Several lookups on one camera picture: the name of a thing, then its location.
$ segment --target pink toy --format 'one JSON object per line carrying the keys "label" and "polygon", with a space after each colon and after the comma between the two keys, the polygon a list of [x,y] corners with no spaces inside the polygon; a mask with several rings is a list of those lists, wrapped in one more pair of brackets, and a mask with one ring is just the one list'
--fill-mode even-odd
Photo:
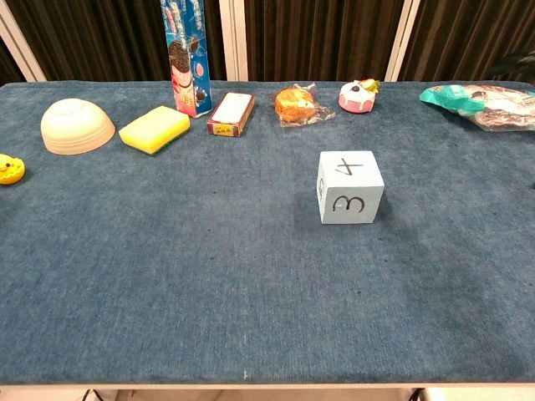
{"label": "pink toy", "polygon": [[379,81],[366,79],[345,84],[340,90],[339,104],[351,113],[368,113],[374,107],[375,94],[379,92]]}

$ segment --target small cardboard box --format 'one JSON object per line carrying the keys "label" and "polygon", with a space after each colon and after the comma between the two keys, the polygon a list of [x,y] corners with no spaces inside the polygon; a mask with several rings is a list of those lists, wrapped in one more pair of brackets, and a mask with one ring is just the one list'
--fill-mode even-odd
{"label": "small cardboard box", "polygon": [[160,0],[176,109],[193,118],[211,110],[203,0]]}
{"label": "small cardboard box", "polygon": [[252,94],[225,94],[208,120],[208,132],[221,136],[242,136],[253,107]]}
{"label": "small cardboard box", "polygon": [[321,152],[317,192],[322,223],[373,222],[384,188],[372,152]]}

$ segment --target white bowl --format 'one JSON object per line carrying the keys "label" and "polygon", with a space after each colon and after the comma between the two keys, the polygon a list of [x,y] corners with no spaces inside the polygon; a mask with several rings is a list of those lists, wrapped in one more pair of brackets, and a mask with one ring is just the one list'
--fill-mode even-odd
{"label": "white bowl", "polygon": [[115,127],[96,104],[63,99],[52,104],[41,119],[44,146],[57,155],[78,155],[108,142]]}

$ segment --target green plastic wrapper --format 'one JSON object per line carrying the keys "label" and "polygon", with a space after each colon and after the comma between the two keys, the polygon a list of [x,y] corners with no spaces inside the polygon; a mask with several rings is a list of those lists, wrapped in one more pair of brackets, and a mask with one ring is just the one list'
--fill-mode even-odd
{"label": "green plastic wrapper", "polygon": [[424,90],[422,102],[469,119],[485,131],[535,130],[535,96],[492,85],[441,85]]}

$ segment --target wrapped snack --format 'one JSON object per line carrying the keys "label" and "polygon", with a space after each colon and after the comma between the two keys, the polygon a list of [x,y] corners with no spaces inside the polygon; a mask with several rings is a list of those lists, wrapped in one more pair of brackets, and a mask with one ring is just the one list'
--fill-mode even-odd
{"label": "wrapped snack", "polygon": [[275,111],[282,127],[298,127],[332,119],[334,112],[319,105],[312,94],[311,84],[305,88],[294,84],[281,90],[275,97]]}
{"label": "wrapped snack", "polygon": [[375,79],[349,82],[340,90],[338,103],[342,109],[351,113],[368,113],[374,107],[379,85]]}
{"label": "wrapped snack", "polygon": [[535,96],[491,85],[442,85],[420,100],[469,119],[485,131],[535,130]]}

